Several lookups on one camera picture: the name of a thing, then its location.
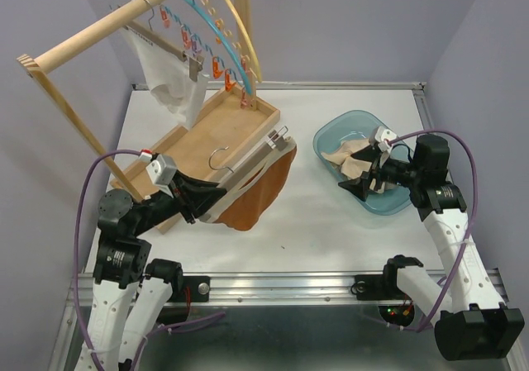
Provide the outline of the blue plastic clip hanger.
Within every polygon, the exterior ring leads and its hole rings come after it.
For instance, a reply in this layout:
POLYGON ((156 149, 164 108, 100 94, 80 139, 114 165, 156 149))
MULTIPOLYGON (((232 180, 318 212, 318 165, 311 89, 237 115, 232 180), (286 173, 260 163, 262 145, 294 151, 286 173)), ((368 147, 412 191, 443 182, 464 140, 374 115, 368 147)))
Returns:
MULTIPOLYGON (((210 74, 213 79, 221 80, 224 89, 231 91, 238 87, 241 91, 240 105, 242 108, 256 109, 255 84, 250 82, 250 74, 243 71, 244 65, 236 62, 239 56, 228 43, 227 38, 219 30, 213 29, 213 20, 207 14, 200 0, 180 0, 184 2, 191 12, 203 20, 205 27, 212 31, 210 36, 202 36, 183 16, 179 15, 173 8, 163 4, 160 7, 160 15, 164 25, 173 23, 178 25, 181 31, 181 39, 184 49, 189 51, 193 57, 202 56, 210 64, 210 74)), ((228 21, 222 12, 217 9, 213 0, 209 2, 214 6, 223 20, 228 21)))

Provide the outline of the brown underwear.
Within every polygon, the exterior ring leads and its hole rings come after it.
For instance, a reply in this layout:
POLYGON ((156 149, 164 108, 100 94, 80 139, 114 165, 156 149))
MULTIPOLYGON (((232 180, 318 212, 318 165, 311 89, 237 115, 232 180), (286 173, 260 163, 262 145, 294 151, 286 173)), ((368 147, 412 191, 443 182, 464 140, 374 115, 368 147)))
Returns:
POLYGON ((296 154, 296 141, 289 136, 283 150, 273 149, 200 222, 224 224, 236 231, 252 229, 284 188, 296 154))

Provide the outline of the beige underwear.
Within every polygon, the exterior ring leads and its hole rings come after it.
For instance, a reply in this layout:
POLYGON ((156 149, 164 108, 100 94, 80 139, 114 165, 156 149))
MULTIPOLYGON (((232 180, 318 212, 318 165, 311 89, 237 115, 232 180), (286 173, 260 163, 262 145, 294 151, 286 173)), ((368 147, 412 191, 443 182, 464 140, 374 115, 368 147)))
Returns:
MULTIPOLYGON (((343 140, 336 150, 330 153, 320 151, 319 154, 326 162, 331 164, 334 170, 346 177, 346 180, 358 178, 363 172, 369 173, 370 167, 373 163, 353 159, 350 155, 366 147, 368 144, 369 140, 367 138, 343 140)), ((389 155, 382 154, 379 159, 385 163, 388 158, 389 155)), ((385 192, 394 190, 396 187, 397 185, 389 184, 386 187, 387 190, 385 192)))

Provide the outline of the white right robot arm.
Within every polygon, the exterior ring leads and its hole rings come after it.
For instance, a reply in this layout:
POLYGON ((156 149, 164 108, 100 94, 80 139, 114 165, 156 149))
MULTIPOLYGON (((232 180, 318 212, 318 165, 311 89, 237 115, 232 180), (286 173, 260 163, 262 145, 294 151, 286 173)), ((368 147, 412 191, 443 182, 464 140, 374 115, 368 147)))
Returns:
POLYGON ((360 301, 409 298, 424 315, 415 331, 432 326, 446 360, 505 358, 525 321, 519 309, 503 300, 480 258, 471 236, 474 216, 467 212, 460 189, 448 179, 447 140, 435 134, 418 136, 408 161, 392 157, 395 142, 391 131, 371 137, 352 155, 368 162, 369 168, 339 185, 361 200, 383 183, 406 188, 436 247, 446 280, 439 285, 418 258, 400 254, 388 259, 380 274, 356 275, 351 292, 360 301))

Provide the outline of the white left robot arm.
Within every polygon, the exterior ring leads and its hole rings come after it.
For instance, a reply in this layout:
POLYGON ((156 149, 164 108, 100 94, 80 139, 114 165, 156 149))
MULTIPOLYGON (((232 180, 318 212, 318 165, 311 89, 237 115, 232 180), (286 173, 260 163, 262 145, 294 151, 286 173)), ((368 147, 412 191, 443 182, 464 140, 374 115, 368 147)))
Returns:
POLYGON ((93 301, 77 370, 135 370, 163 305, 183 293, 181 263, 149 260, 140 236, 175 215, 193 224, 226 189, 176 172, 169 191, 137 202, 124 189, 98 203, 100 237, 93 271, 93 301))

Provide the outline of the yellow plastic clip hanger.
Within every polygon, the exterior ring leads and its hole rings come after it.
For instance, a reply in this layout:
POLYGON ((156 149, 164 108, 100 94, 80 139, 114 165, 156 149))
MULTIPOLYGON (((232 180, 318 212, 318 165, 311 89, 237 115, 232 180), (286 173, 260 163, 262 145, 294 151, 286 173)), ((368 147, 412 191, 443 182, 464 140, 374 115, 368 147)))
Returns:
POLYGON ((250 0, 223 0, 231 18, 222 19, 209 0, 200 0, 207 14, 213 20, 213 29, 224 35, 234 51, 239 55, 236 62, 244 65, 243 71, 250 74, 250 82, 262 82, 260 62, 252 42, 250 0))

